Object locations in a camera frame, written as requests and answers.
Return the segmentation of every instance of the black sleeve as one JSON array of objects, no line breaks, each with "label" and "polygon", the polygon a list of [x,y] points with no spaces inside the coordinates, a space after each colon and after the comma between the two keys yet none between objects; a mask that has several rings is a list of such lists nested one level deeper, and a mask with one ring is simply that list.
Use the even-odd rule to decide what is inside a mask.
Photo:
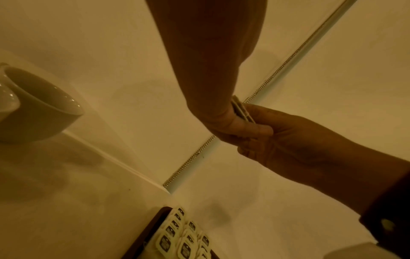
[{"label": "black sleeve", "polygon": [[410,173],[378,198],[360,222],[379,246],[410,259]]}]

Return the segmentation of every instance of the stack of packets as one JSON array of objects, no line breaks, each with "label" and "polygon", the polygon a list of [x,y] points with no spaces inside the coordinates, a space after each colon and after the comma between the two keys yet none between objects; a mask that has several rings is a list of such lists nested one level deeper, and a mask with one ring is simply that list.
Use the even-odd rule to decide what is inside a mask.
[{"label": "stack of packets", "polygon": [[209,238],[187,218],[182,208],[173,209],[145,247],[142,258],[211,259]]},{"label": "stack of packets", "polygon": [[236,115],[238,115],[247,122],[255,123],[255,121],[253,120],[249,112],[246,110],[243,103],[235,95],[231,98],[231,104],[234,107],[234,112],[236,113]]}]

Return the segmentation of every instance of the metal chain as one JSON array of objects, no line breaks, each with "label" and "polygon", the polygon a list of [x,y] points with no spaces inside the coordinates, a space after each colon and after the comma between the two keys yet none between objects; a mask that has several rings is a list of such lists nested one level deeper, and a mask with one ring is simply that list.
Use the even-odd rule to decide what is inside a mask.
[{"label": "metal chain", "polygon": [[[333,18],[333,16],[350,0],[344,1],[321,25],[317,28],[302,45],[251,95],[244,103],[250,103],[267,85],[270,83],[283,68],[308,44],[317,33],[323,29],[324,26]],[[165,181],[163,186],[167,188],[171,182],[173,182],[184,171],[192,161],[215,139],[215,135],[212,135],[177,171],[175,171],[168,180]]]}]

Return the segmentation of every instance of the button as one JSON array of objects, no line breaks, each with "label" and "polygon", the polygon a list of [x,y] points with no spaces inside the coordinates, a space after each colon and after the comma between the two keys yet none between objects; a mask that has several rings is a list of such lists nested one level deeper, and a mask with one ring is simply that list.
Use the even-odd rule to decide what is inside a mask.
[{"label": "button", "polygon": [[392,232],[396,227],[396,224],[385,218],[381,220],[381,225],[383,226],[384,230],[389,232]]}]

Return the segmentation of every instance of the cup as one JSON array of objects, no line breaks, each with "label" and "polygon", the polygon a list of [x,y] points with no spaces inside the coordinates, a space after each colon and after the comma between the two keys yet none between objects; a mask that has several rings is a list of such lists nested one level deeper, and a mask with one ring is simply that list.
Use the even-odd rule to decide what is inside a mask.
[{"label": "cup", "polygon": [[0,122],[0,141],[43,140],[84,114],[80,104],[57,86],[5,63],[0,64],[0,86],[0,90],[8,87],[20,100],[20,107]]}]

